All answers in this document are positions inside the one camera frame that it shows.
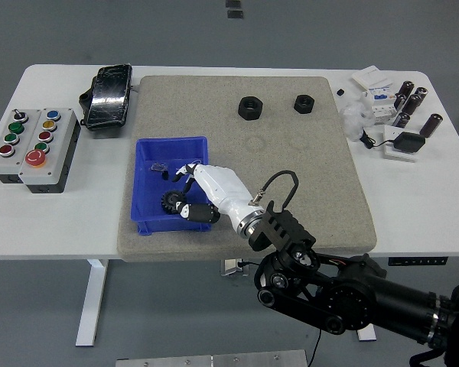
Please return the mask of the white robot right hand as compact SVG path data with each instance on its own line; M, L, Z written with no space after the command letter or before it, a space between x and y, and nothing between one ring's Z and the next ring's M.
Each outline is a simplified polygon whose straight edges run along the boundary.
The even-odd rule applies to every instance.
M189 175L187 184L190 179L194 180L219 213L229 217L238 234L243 233L251 218L262 214L262 207L250 204L252 195L233 170L205 164L185 164L177 170L172 181L178 182L185 175Z

